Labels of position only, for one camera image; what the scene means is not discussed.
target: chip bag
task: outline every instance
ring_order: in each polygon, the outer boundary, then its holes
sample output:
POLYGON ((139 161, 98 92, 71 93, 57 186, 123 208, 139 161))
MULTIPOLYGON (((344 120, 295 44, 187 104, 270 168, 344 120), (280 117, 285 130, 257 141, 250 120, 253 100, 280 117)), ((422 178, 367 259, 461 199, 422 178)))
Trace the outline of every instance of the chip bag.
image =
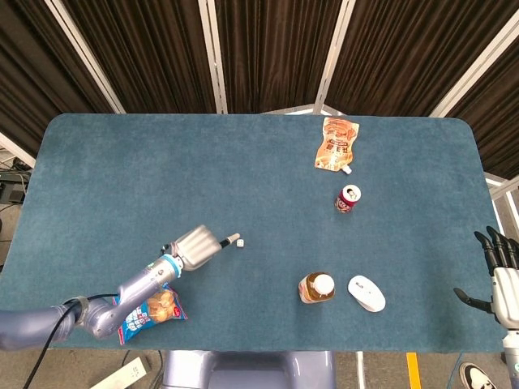
MULTIPOLYGON (((118 303, 118 297, 114 297, 114 304, 118 303)), ((180 305, 177 293, 165 284, 160 292, 155 293, 127 316, 118 329, 119 343, 123 345, 140 330, 155 327, 171 318, 186 320, 187 315, 180 305)))

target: black curtain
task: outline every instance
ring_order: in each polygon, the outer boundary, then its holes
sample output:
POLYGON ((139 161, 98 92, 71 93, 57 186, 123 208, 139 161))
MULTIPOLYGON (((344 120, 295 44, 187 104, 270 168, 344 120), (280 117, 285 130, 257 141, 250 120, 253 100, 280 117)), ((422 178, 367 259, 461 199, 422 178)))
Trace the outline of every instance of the black curtain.
POLYGON ((113 112, 44 2, 0 2, 0 131, 36 155, 64 112, 113 112))
POLYGON ((357 1, 325 103, 427 116, 519 8, 504 1, 357 1))
POLYGON ((519 174, 519 39, 448 116, 470 124, 485 171, 508 179, 519 174))
POLYGON ((340 0, 217 0, 229 113, 315 102, 340 0))
POLYGON ((128 113, 216 112, 195 0, 66 0, 128 113))

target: snack bag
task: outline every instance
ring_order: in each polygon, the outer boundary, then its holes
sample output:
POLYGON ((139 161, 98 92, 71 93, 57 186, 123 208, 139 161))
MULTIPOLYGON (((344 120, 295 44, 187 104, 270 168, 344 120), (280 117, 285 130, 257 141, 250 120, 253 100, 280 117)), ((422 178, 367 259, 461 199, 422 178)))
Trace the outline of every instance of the snack bag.
MULTIPOLYGON (((115 297, 114 304, 118 303, 119 299, 115 297)), ((171 318, 186 320, 187 315, 180 305, 177 293, 165 284, 159 293, 155 293, 127 316, 118 329, 119 343, 123 345, 140 330, 155 327, 171 318)))
POLYGON ((325 118, 323 142, 317 150, 315 167, 333 172, 349 165, 354 158, 351 147, 358 135, 358 124, 344 119, 325 118))

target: orange snack pouch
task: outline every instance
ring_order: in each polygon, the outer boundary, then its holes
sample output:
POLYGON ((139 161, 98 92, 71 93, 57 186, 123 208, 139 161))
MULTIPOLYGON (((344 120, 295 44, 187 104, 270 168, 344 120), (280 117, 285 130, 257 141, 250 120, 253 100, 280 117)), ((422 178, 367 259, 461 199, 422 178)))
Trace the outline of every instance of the orange snack pouch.
POLYGON ((338 171, 349 165, 354 158, 351 150, 358 135, 358 124, 344 119, 325 118, 323 123, 323 142, 317 156, 315 167, 338 171))

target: yellow floor marking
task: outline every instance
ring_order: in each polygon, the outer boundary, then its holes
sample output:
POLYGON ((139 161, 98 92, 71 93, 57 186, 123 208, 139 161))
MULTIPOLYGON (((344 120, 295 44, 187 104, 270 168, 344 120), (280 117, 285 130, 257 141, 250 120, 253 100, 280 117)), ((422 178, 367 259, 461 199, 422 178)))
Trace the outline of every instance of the yellow floor marking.
POLYGON ((422 389, 420 373, 418 372, 418 358, 416 353, 407 353, 407 370, 409 371, 409 384, 411 389, 422 389))

